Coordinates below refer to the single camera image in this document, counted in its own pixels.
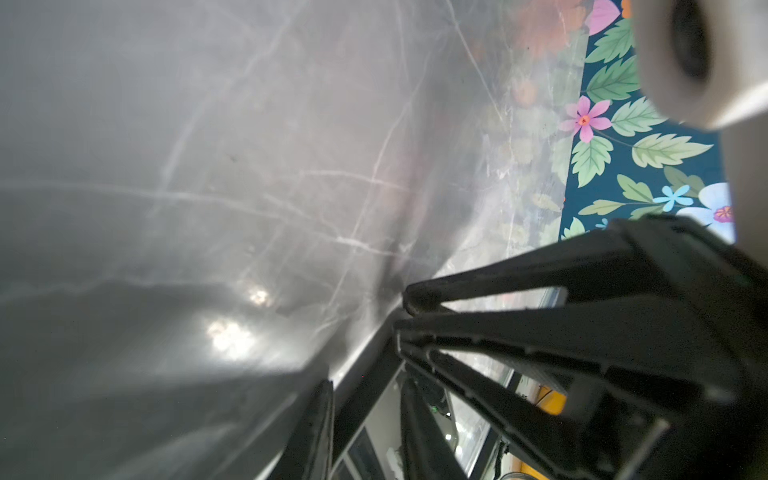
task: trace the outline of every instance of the scratch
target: scratch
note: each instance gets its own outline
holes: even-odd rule
[[[299,247],[302,246],[302,242],[300,238],[295,238],[291,240],[293,240],[293,245],[291,245],[290,248],[285,249],[285,255],[283,255],[283,259],[280,262],[275,263],[274,271],[282,272],[288,260],[296,258],[295,252]]]
[[[565,26],[565,18],[563,18],[563,11],[558,9],[558,16],[560,17],[560,23],[563,24],[563,33],[568,37],[568,27]]]
[[[549,74],[549,68],[547,68],[547,89],[549,90],[550,96],[552,96],[554,100],[554,89],[552,88],[552,78]]]
[[[179,132],[179,135],[176,138],[176,141],[174,142],[173,147],[170,149],[170,153],[165,160],[165,166],[161,171],[161,182],[157,188],[158,192],[163,192],[168,189],[168,186],[174,178],[176,169],[179,166],[181,155],[187,148],[187,143],[189,143],[192,133],[194,133],[195,129],[197,128],[197,124],[200,122],[200,119],[208,112],[211,105],[226,95],[230,90],[232,90],[232,88],[234,88],[234,86],[239,81],[242,81],[243,79],[250,76],[250,74],[253,72],[253,69],[259,64],[259,62],[265,58],[271,57],[274,54],[274,52],[280,46],[280,43],[282,42],[286,32],[288,32],[288,30],[293,26],[293,23],[310,2],[311,0],[304,0],[302,2],[302,4],[296,9],[296,12],[291,15],[285,24],[283,24],[277,31],[274,38],[270,42],[269,47],[266,50],[258,51],[252,55],[248,59],[248,62],[245,64],[239,75],[231,78],[219,91],[215,91],[209,94],[199,104],[197,104],[194,111],[192,112],[192,115],[187,119],[186,122],[184,122],[184,125],[181,128],[181,132]]]
[[[243,439],[243,442],[240,443],[239,447],[230,451],[230,454],[224,459],[223,462],[221,462],[219,467],[212,474],[211,478],[219,476],[219,474],[226,467],[228,467],[232,462],[235,461],[235,459],[242,455],[245,449],[251,447],[253,442],[258,439],[266,431],[266,429],[268,429],[283,414],[283,412],[288,409],[288,407],[293,405],[298,398],[299,396],[295,392],[292,392],[290,395],[288,395],[288,398],[283,400],[276,409],[267,415],[266,418],[253,430],[253,433],[248,435],[247,438]]]
[[[0,292],[0,305],[15,302],[17,300],[27,300],[35,297],[63,293],[67,295],[82,295],[84,293],[96,290],[105,283],[126,283],[130,286],[139,286],[144,288],[153,288],[157,286],[226,286],[224,279],[220,280],[152,280],[136,276],[112,277],[100,275],[91,280],[84,280],[80,283],[62,282],[53,283],[45,286],[35,286],[29,283],[11,283],[11,286]]]
[[[227,19],[231,20],[233,23],[237,24],[239,27],[241,27],[248,35],[249,38],[252,40],[258,38],[256,29],[253,28],[251,25],[248,24],[248,22],[245,22],[241,17],[238,17],[235,15],[231,10],[228,8],[224,8],[223,6],[219,5],[219,2],[205,2],[204,3],[205,8],[212,8],[219,12],[220,14],[227,17]]]
[[[350,87],[354,87],[360,91],[373,93],[373,94],[381,94],[380,90],[377,90],[368,85],[362,84],[351,76],[344,75],[342,73],[339,73],[338,71],[334,71],[329,68],[323,67],[322,65],[315,65],[314,68],[318,71],[319,74],[322,75],[322,79],[325,80],[326,83],[331,83],[331,82],[343,83],[343,84],[349,85]]]
[[[413,91],[409,95],[405,104],[402,106],[400,115],[398,115],[398,117],[392,123],[392,126],[387,131],[387,135],[384,138],[384,142],[382,143],[382,146],[379,149],[379,154],[376,156],[376,163],[373,165],[373,172],[371,173],[371,177],[369,179],[372,182],[376,179],[376,175],[379,172],[379,166],[381,165],[382,159],[384,158],[384,152],[386,152],[386,148],[389,145],[389,141],[392,139],[392,134],[394,133],[397,126],[400,125],[400,122],[406,116],[406,113],[408,112],[408,110],[411,108],[413,99],[415,98],[416,94],[419,92],[419,89],[422,86],[422,82],[427,76],[427,67],[429,66],[429,60],[431,57],[432,57],[432,53],[427,55],[427,58],[424,61],[424,71],[422,72],[422,76],[419,79],[419,82],[413,88]],[[366,195],[366,199],[364,202],[362,202],[362,208],[360,208],[360,215],[357,216],[355,227],[353,228],[352,233],[349,235],[351,240],[355,238],[355,235],[357,235],[357,232],[360,229],[362,218],[365,216],[366,211],[368,209],[368,204],[371,201],[371,192],[372,192],[371,189],[368,189],[368,194]],[[344,263],[344,270],[342,271],[342,274],[339,277],[339,282],[336,284],[336,288],[333,290],[333,295],[331,296],[330,300],[328,300],[328,303],[326,304],[326,308],[331,306],[333,302],[336,300],[336,297],[339,295],[339,290],[341,290],[341,286],[344,284],[344,280],[346,280],[346,276],[349,274],[349,268],[351,266],[352,266],[352,256],[350,255],[347,261]]]
[[[293,273],[294,275],[298,276],[300,279],[306,280],[311,283],[316,283],[317,285],[324,286],[328,290],[333,291],[333,285],[331,283],[321,280],[316,276],[309,275],[306,271],[303,271],[301,269],[297,269],[291,266],[290,263],[287,263],[284,268],[286,271]]]
[[[402,63],[402,68],[406,73],[406,81],[410,87],[411,74],[408,69],[408,62],[406,61],[406,40],[402,34],[402,13],[400,12],[400,1],[392,0],[392,3],[395,4],[395,19],[397,20],[397,32],[399,33],[400,37],[400,63]]]
[[[325,227],[328,227],[328,229],[331,232],[335,233],[335,234],[338,234],[338,232],[339,232],[339,230],[336,228],[336,225],[333,225],[332,223],[329,223],[327,220],[325,220],[322,217],[313,217],[313,216],[307,214],[306,212],[304,212],[303,210],[301,210],[300,208],[296,207],[295,205],[292,205],[289,202],[283,201],[283,200],[281,200],[279,198],[275,198],[275,197],[273,197],[272,195],[269,195],[269,194],[262,195],[262,198],[264,200],[270,202],[275,207],[279,207],[279,208],[283,208],[284,210],[288,210],[292,214],[295,214],[298,217],[302,217],[305,220],[310,220],[312,222],[321,223]]]
[[[504,26],[505,16],[502,11],[502,5],[503,4],[501,2],[498,4],[498,17],[501,19],[499,24],[502,27],[502,37],[504,38],[504,45],[507,47],[507,52],[511,53],[512,47],[509,46],[509,42],[507,41],[507,29]]]
[[[480,71],[478,62],[475,60],[475,57],[472,55],[472,50],[469,48],[469,44],[467,44],[467,40],[466,38],[464,38],[464,34],[462,33],[462,30],[458,26],[458,22],[456,21],[456,12],[453,10],[453,4],[451,3],[451,0],[445,0],[445,3],[448,4],[448,9],[451,12],[451,20],[453,21],[453,28],[456,30],[456,33],[458,33],[459,38],[462,40],[462,44],[464,44],[464,49],[466,50],[467,55],[469,56],[469,60],[472,62],[472,65],[475,66],[475,71],[478,72],[478,76],[480,77],[482,86],[485,88],[485,93],[488,94],[488,98],[491,99],[491,103],[493,104],[493,108],[496,110],[498,119],[501,120],[502,123],[504,123],[504,117],[502,116],[502,112],[498,109],[498,104],[496,104],[496,100],[494,100],[493,98],[491,89],[488,88],[488,83],[485,81],[485,76]]]
[[[336,317],[333,317],[329,320],[324,320],[321,324],[315,327],[314,334],[317,335],[318,333],[322,333],[330,327],[337,325],[341,321],[341,319],[337,319]]]
[[[301,185],[301,180],[297,181],[296,184],[294,184],[291,187],[291,189],[288,192],[287,196],[288,197],[292,197],[296,193],[296,191],[299,189],[300,185]],[[243,270],[243,272],[240,274],[240,281],[245,280],[248,277],[248,275],[250,275],[251,271],[253,270],[253,266],[259,260],[261,260],[264,257],[264,255],[267,254],[267,252],[269,252],[270,248],[272,248],[272,245],[277,241],[277,239],[286,230],[286,228],[287,228],[286,225],[287,224],[281,225],[280,227],[277,227],[275,229],[275,232],[272,234],[272,237],[270,238],[270,240],[266,243],[266,246],[261,250],[261,252],[258,255],[256,255],[256,258],[250,263],[250,265],[245,270]]]
[[[515,211],[512,210],[512,215],[509,217],[509,235],[507,235],[507,248],[504,251],[505,258],[509,258],[512,252],[512,229],[515,225]]]
[[[342,245],[349,245],[351,247],[359,248],[361,250],[365,250],[366,252],[374,253],[375,255],[381,255],[383,257],[403,257],[403,255],[399,253],[388,252],[386,250],[377,250],[367,243],[363,243],[360,240],[355,240],[354,238],[336,237],[333,241],[336,243],[341,243]]]
[[[403,187],[402,185],[393,184],[391,182],[379,180],[376,178],[368,178],[365,175],[354,174],[352,172],[345,172],[343,170],[301,170],[299,172],[299,175],[306,175],[307,177],[347,177],[347,178],[352,178],[354,180],[367,182],[370,184],[376,184],[376,185],[381,185],[383,187],[394,188],[395,190],[402,190],[405,192],[410,191],[409,188]]]
[[[281,216],[257,210],[245,204],[222,197],[212,195],[193,194],[191,192],[164,192],[158,193],[152,190],[143,190],[140,188],[125,187],[112,184],[82,184],[78,182],[64,182],[51,180],[2,180],[0,181],[0,191],[25,192],[34,190],[59,190],[70,192],[86,192],[92,194],[118,195],[126,197],[135,197],[146,200],[177,200],[192,204],[213,204],[226,207],[230,210],[243,212],[258,217],[280,219]]]

